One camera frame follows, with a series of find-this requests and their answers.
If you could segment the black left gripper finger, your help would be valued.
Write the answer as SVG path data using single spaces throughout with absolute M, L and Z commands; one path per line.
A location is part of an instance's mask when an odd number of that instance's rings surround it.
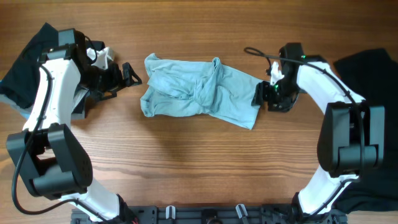
M 93 91 L 90 91 L 90 97 L 94 101 L 109 100 L 109 99 L 117 97 L 118 91 L 120 91 L 122 89 L 123 89 L 123 87 L 117 86 L 116 88 L 113 88 L 109 91 L 93 90 Z
M 137 86 L 142 84 L 141 78 L 137 75 L 130 63 L 126 62 L 122 65 L 124 86 Z

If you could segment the light blue t-shirt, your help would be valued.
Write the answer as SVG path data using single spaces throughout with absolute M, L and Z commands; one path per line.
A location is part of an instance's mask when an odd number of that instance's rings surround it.
M 190 62 L 158 58 L 144 60 L 149 77 L 141 97 L 146 117 L 167 115 L 187 117 L 208 114 L 246 129 L 252 129 L 259 111 L 251 104 L 260 79 L 211 62 Z

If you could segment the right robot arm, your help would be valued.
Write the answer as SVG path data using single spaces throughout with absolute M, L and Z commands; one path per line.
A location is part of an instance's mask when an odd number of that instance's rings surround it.
M 288 112 L 300 93 L 307 93 L 324 114 L 318 138 L 319 167 L 290 204 L 265 204 L 261 223 L 343 223 L 346 216 L 333 203 L 347 186 L 360 182 L 366 170 L 384 157 L 383 106 L 372 106 L 333 74 L 319 55 L 305 55 L 300 43 L 288 43 L 277 56 L 246 47 L 245 52 L 269 62 L 270 81 L 256 86 L 252 104 Z

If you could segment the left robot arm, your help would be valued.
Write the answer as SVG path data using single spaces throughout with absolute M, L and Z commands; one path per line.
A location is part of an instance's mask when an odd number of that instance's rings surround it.
M 129 63 L 114 63 L 110 49 L 88 55 L 91 49 L 89 37 L 66 29 L 58 32 L 58 45 L 43 49 L 38 57 L 40 82 L 32 112 L 22 131 L 6 141 L 15 165 L 12 201 L 18 211 L 30 215 L 17 197 L 17 182 L 22 180 L 32 196 L 51 200 L 53 208 L 72 204 L 90 222 L 138 223 L 123 198 L 94 179 L 90 157 L 70 129 L 78 86 L 102 101 L 142 83 Z

